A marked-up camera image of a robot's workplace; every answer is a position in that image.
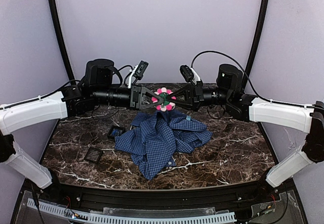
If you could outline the pink pompom brooch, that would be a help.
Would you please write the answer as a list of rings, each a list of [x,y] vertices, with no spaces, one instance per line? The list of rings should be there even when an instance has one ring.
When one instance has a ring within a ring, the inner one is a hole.
[[[167,100],[167,96],[171,95],[172,93],[173,93],[173,91],[170,89],[167,89],[166,87],[158,88],[155,91],[155,94],[157,96],[160,96],[163,99],[163,103],[156,106],[156,109],[158,111],[162,111],[162,112],[171,111],[175,108],[175,106],[176,106],[175,103]]]

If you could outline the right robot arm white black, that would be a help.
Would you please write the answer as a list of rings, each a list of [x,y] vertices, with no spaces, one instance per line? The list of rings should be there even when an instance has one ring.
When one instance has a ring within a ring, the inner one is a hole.
[[[187,65],[180,67],[180,73],[187,85],[166,96],[176,106],[197,111],[202,106],[223,105],[236,120],[270,123],[306,133],[303,146],[267,171],[266,186],[276,188],[306,166],[323,161],[323,102],[297,105],[245,94],[241,89],[243,72],[231,64],[219,66],[215,88],[204,87],[195,70]]]

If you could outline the blue checked shirt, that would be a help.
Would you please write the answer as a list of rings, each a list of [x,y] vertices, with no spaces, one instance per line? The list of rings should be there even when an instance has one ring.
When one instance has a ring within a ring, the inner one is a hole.
[[[174,153],[191,153],[212,138],[206,124],[178,110],[151,115],[139,112],[131,126],[132,130],[115,137],[115,149],[130,153],[148,180],[162,169],[176,166]]]

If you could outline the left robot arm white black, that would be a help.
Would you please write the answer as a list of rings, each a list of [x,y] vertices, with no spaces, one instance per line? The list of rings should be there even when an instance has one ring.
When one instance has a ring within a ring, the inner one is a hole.
[[[1,162],[45,190],[58,185],[56,175],[29,156],[14,140],[13,132],[38,123],[83,115],[99,105],[144,110],[163,99],[148,88],[130,83],[108,59],[87,62],[81,80],[67,82],[47,95],[1,105]]]

